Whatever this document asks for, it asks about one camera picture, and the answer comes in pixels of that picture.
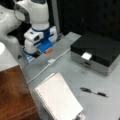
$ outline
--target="white tabletop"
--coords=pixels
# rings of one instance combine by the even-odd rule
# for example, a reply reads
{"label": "white tabletop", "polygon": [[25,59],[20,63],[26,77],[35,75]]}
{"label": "white tabletop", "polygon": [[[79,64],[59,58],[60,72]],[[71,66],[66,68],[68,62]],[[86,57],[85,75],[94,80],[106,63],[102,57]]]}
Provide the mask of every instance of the white tabletop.
{"label": "white tabletop", "polygon": [[[56,58],[63,51],[66,51],[70,44],[78,38],[78,35],[71,33],[56,44],[54,47],[56,52],[53,51],[54,54],[51,53],[48,56],[42,55],[26,66],[23,69],[26,81],[29,81],[38,74],[47,65],[47,61],[50,58]],[[30,91],[43,120],[52,120],[52,118],[42,107],[33,90],[53,72],[60,72],[63,75],[70,89],[83,106],[84,114],[88,120],[118,120],[120,117],[120,64],[118,64],[109,76],[104,76],[72,61],[71,53],[68,52],[34,81],[29,83]],[[80,87],[87,87],[106,93],[109,98],[82,92]]]}

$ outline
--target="wooden table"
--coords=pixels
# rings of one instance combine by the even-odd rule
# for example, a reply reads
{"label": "wooden table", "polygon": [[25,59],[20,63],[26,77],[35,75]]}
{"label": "wooden table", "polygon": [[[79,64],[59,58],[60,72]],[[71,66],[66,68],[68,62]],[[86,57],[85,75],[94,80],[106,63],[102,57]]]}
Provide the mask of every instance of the wooden table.
{"label": "wooden table", "polygon": [[0,120],[40,120],[19,66],[0,72]]}

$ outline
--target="black marker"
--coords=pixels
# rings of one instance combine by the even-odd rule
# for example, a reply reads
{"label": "black marker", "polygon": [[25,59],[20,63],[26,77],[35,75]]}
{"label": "black marker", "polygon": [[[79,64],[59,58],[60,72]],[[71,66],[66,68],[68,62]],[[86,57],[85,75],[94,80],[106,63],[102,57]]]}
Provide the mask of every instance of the black marker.
{"label": "black marker", "polygon": [[100,96],[103,96],[103,97],[108,97],[105,93],[101,93],[101,92],[96,92],[96,91],[92,91],[92,90],[90,90],[90,89],[88,89],[88,88],[80,88],[82,91],[84,91],[84,92],[88,92],[88,93],[94,93],[94,94],[96,94],[96,95],[100,95]]}

